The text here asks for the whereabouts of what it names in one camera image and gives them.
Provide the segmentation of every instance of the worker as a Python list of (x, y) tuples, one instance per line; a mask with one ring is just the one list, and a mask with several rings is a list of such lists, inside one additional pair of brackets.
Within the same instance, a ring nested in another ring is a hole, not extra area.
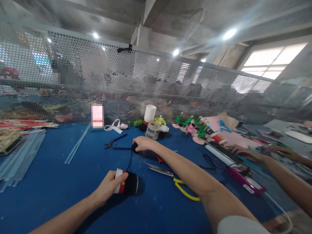
[[(268, 155), (260, 154), (251, 149), (238, 145), (230, 146), (233, 153), (257, 163), (264, 163), (269, 172), (275, 177), (281, 188), (300, 208), (312, 217), (312, 186), (283, 167), (279, 162)], [(312, 168), (312, 160), (302, 157), (290, 148), (269, 146), (264, 153), (278, 152), (283, 156)]]
[[(157, 141), (139, 136), (133, 139), (136, 151), (152, 150), (172, 168), (172, 170), (200, 198), (215, 234), (268, 234), (253, 214), (225, 186), (205, 170), (164, 147)], [(96, 209), (105, 205), (118, 184), (125, 181), (128, 173), (115, 178), (116, 172), (109, 171), (99, 187), (68, 210), (38, 227), (37, 233), (73, 233)]]

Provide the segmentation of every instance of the white sleeve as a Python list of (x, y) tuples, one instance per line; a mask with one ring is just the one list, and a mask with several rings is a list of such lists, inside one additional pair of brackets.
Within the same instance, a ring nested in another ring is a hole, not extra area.
[(218, 224), (218, 234), (270, 234), (259, 223), (242, 217), (228, 216)]

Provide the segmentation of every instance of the stack of paper cups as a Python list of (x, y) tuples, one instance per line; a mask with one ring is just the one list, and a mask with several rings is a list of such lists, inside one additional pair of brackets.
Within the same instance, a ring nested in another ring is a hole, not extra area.
[(145, 122), (152, 122), (154, 120), (156, 113), (156, 106), (147, 105), (145, 109), (144, 121)]

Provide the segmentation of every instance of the white ribbon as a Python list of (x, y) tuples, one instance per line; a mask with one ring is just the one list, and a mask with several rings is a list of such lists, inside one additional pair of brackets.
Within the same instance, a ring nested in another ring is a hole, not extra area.
[(111, 124), (111, 125), (105, 125), (104, 127), (104, 131), (111, 131), (111, 130), (115, 130), (116, 132), (118, 132), (119, 134), (121, 134), (123, 131), (119, 129), (120, 128), (120, 119), (115, 119), (115, 121)]

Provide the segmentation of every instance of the white cable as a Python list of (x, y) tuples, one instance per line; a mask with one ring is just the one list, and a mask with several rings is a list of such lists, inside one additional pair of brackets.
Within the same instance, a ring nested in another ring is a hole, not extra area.
[(284, 209), (281, 208), (281, 206), (280, 206), (279, 204), (277, 204), (277, 202), (276, 202), (273, 198), (271, 198), (270, 195), (268, 195), (266, 192), (265, 192), (264, 194), (272, 201), (272, 203), (273, 203), (277, 208), (279, 208), (279, 209), (286, 215), (287, 220), (288, 220), (288, 222), (289, 222), (289, 227), (288, 227), (288, 229), (287, 229), (286, 231), (284, 231), (284, 232), (279, 232), (279, 233), (274, 233), (274, 234), (288, 234), (288, 233), (290, 233), (290, 232), (292, 231), (292, 228), (293, 228), (293, 222), (291, 221), (290, 217), (289, 217), (288, 214), (284, 211)]

